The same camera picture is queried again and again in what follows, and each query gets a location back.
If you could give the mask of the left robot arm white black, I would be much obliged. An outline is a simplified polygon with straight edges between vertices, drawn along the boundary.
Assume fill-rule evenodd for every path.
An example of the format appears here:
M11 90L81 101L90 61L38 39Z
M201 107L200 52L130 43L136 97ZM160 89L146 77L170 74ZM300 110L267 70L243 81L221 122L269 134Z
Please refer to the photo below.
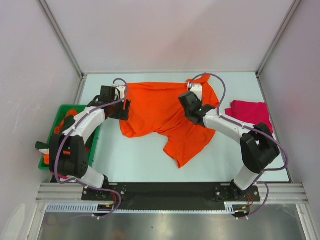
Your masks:
M108 118L127 120L131 102L129 86L102 86L100 94L74 116L72 124L49 139L49 169L60 184L75 181L93 189L100 200L110 196L108 178L89 165L86 143Z

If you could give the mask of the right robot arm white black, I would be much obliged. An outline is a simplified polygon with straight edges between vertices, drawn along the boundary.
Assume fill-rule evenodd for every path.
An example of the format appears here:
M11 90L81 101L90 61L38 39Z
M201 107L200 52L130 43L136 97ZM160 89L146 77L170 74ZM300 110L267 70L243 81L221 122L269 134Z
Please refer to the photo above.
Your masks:
M185 117L195 125L215 130L240 145L243 166L230 182L229 192L233 199L242 201L249 194L249 188L263 171L279 155L277 141L264 123L250 125L220 113L219 107L203 105L198 96L187 91L178 97Z

